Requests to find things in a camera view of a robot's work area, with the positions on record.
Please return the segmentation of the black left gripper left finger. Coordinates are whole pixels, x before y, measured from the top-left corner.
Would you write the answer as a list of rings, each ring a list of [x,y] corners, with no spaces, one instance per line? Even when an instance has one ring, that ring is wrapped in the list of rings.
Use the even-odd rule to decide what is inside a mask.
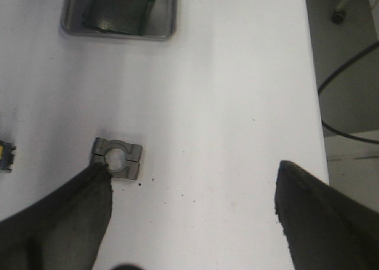
[[[1,221],[1,269],[92,269],[110,222],[111,176],[92,164]]]

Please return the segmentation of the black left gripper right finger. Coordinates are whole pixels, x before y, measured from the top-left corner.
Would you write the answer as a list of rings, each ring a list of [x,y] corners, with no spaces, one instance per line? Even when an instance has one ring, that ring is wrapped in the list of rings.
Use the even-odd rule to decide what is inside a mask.
[[[376,211],[288,160],[274,201],[295,269],[378,269]]]

